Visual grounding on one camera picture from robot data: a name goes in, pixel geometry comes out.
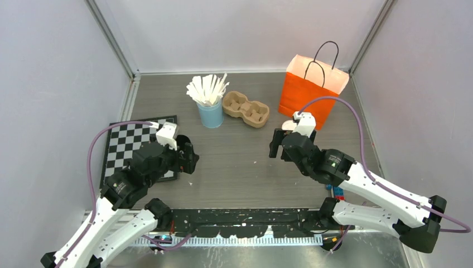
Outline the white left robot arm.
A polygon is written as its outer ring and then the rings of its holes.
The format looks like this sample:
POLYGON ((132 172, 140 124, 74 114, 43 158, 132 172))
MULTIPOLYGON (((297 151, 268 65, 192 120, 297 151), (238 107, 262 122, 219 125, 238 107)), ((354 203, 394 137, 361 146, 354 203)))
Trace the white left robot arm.
POLYGON ((176 148, 154 139, 133 151, 128 166, 105 179, 95 212, 88 215, 60 250, 42 256, 43 267, 105 267, 138 237, 154 229, 168 229, 172 211, 163 201, 153 198, 133 220, 109 233, 167 172, 192 174, 195 171, 199 156, 190 139, 177 135, 174 143, 176 148))

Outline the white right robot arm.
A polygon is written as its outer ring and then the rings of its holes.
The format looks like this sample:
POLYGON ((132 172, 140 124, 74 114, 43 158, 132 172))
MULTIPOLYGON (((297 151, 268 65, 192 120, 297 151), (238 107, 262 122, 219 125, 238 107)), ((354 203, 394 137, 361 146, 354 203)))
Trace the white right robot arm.
POLYGON ((407 247, 431 253, 441 229, 441 216, 447 205, 445 198, 429 198, 406 191, 373 173, 353 157, 335 149, 320 150, 307 137, 276 128, 269 144, 269 157, 277 156, 294 163, 302 175, 318 183, 348 190, 378 205, 377 208, 353 205, 344 200, 326 198, 318 213, 325 229, 336 225, 358 225, 388 233, 407 247))

